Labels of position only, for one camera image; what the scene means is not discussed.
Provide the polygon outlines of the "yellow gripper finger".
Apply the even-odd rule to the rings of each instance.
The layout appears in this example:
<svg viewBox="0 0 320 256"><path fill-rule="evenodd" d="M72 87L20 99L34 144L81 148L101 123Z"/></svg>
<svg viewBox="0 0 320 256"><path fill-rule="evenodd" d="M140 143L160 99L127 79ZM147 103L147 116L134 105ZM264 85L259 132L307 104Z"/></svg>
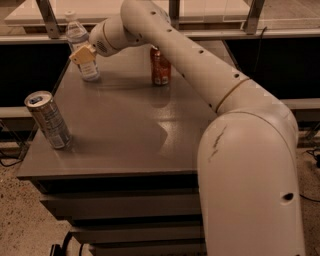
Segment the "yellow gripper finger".
<svg viewBox="0 0 320 256"><path fill-rule="evenodd" d="M96 50L90 44L82 45L78 48L75 48L69 59L76 65L89 63L94 61L96 58Z"/></svg>

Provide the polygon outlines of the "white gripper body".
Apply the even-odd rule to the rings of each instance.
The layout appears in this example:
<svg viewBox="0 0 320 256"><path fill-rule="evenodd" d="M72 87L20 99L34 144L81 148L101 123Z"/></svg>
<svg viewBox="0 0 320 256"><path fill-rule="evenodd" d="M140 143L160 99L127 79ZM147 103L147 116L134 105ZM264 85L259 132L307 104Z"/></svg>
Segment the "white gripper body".
<svg viewBox="0 0 320 256"><path fill-rule="evenodd" d="M117 50L109 43L105 35L106 22L97 24L90 32L89 42L96 49L97 53L103 57L115 55Z"/></svg>

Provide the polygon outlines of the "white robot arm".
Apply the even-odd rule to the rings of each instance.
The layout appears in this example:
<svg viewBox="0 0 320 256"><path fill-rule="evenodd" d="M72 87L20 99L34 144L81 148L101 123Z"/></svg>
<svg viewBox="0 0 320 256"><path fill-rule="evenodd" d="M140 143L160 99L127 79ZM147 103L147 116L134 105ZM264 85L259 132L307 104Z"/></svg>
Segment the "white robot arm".
<svg viewBox="0 0 320 256"><path fill-rule="evenodd" d="M208 256L306 256L291 110L172 27L152 0L123 0L97 24L76 64L127 47L157 47L215 113L197 154Z"/></svg>

